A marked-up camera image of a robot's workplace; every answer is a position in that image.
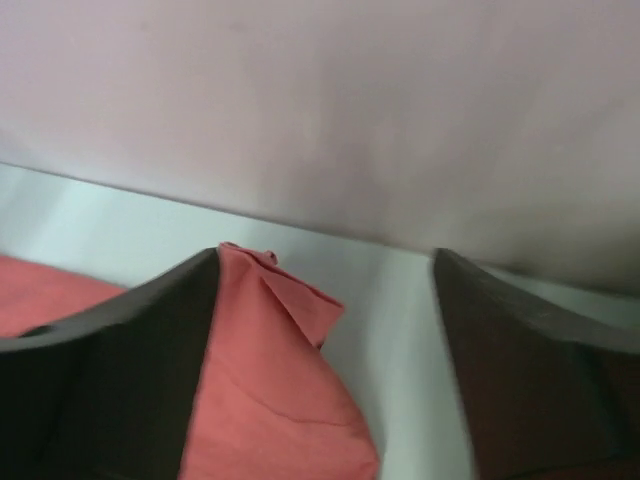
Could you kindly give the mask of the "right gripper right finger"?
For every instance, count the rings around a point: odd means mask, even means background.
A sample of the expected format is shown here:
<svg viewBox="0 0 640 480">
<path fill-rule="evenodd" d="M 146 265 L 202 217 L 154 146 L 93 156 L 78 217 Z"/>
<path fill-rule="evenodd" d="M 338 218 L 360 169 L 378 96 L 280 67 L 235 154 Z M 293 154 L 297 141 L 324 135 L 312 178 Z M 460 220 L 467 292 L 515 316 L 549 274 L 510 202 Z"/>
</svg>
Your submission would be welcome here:
<svg viewBox="0 0 640 480">
<path fill-rule="evenodd" d="M 635 479 L 639 329 L 563 308 L 449 249 L 433 277 L 481 479 Z"/>
</svg>

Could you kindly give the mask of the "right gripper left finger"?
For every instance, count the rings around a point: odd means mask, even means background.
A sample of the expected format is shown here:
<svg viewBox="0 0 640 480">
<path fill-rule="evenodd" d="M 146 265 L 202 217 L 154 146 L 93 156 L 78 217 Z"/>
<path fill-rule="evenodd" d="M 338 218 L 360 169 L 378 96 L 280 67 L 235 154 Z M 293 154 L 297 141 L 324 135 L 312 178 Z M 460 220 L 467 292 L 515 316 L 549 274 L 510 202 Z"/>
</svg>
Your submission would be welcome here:
<svg viewBox="0 0 640 480">
<path fill-rule="evenodd" d="M 208 248 L 1 342 L 5 479 L 175 479 L 213 322 Z"/>
</svg>

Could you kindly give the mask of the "pink t shirt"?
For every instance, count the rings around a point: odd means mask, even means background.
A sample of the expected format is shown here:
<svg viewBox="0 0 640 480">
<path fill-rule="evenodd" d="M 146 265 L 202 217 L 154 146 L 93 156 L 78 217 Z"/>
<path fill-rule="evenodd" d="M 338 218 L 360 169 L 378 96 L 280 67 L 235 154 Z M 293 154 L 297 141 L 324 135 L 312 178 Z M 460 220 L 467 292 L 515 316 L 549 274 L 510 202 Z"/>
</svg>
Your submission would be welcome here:
<svg viewBox="0 0 640 480">
<path fill-rule="evenodd" d="M 368 425 L 321 349 L 342 305 L 280 269 L 276 256 L 217 250 L 218 292 L 175 479 L 373 479 Z M 128 290 L 9 256 L 1 342 Z"/>
</svg>

